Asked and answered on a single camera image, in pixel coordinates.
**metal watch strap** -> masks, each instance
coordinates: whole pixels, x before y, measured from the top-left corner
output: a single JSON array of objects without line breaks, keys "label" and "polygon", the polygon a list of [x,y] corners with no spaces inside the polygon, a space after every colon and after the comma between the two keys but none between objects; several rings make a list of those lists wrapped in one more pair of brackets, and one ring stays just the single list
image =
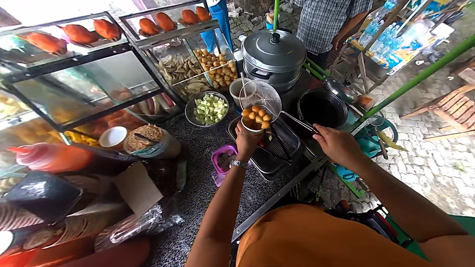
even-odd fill
[{"label": "metal watch strap", "polygon": [[243,167],[244,169],[247,170],[247,162],[242,162],[242,161],[237,161],[237,160],[233,160],[231,161],[231,163],[229,164],[229,167],[231,168],[231,166],[239,166],[239,167]]}]

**red squeeze bottle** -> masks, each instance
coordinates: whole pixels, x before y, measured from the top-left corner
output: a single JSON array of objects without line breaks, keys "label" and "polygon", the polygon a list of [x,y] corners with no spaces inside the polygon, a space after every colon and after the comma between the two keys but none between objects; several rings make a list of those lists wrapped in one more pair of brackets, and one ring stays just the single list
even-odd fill
[{"label": "red squeeze bottle", "polygon": [[36,143],[7,150],[17,154],[18,164],[44,172],[78,171],[85,168],[93,157],[90,151],[61,143]]}]

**plaid shirt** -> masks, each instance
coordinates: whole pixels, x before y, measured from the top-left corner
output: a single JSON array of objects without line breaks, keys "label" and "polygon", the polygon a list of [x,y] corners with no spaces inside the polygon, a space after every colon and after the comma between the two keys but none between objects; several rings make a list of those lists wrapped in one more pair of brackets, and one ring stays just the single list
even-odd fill
[{"label": "plaid shirt", "polygon": [[[302,6],[297,38],[310,52],[321,54],[332,49],[333,38],[346,21],[350,0],[294,0]],[[350,17],[371,10],[373,0],[355,0]]]}]

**metal bowl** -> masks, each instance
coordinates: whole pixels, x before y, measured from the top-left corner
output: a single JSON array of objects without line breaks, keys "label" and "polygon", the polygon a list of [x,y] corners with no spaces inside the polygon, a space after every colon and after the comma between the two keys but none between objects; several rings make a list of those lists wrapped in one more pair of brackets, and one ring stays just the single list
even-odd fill
[{"label": "metal bowl", "polygon": [[[226,103],[228,105],[228,110],[226,111],[226,113],[224,113],[224,116],[223,118],[213,124],[213,125],[202,125],[201,122],[199,122],[197,119],[196,119],[196,116],[195,114],[193,114],[193,110],[195,109],[196,107],[196,103],[195,103],[195,99],[203,99],[203,97],[205,96],[205,94],[209,94],[209,95],[213,95],[213,96],[217,96],[221,99],[224,100],[224,103]],[[220,122],[222,122],[224,120],[224,118],[226,117],[226,115],[228,114],[229,112],[229,103],[228,103],[228,100],[224,97],[224,95],[220,94],[220,93],[216,93],[216,92],[212,92],[212,91],[207,91],[207,92],[201,92],[197,95],[195,95],[192,99],[190,99],[188,101],[188,103],[186,104],[186,107],[185,107],[185,116],[186,116],[186,119],[193,125],[196,125],[198,127],[211,127],[211,126],[215,126],[217,124],[219,124]]]}]

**wooden stool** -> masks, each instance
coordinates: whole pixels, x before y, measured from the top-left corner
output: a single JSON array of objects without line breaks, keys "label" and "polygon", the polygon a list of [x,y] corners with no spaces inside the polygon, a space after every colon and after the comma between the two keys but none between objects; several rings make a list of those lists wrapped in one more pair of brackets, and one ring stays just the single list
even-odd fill
[{"label": "wooden stool", "polygon": [[450,124],[450,126],[440,128],[440,130],[446,131],[457,129],[459,131],[458,133],[424,138],[424,141],[475,135],[475,98],[466,96],[466,93],[474,88],[475,86],[473,85],[460,87],[457,90],[423,104],[413,112],[401,116],[401,119],[407,119],[428,110],[432,110],[435,114]]}]

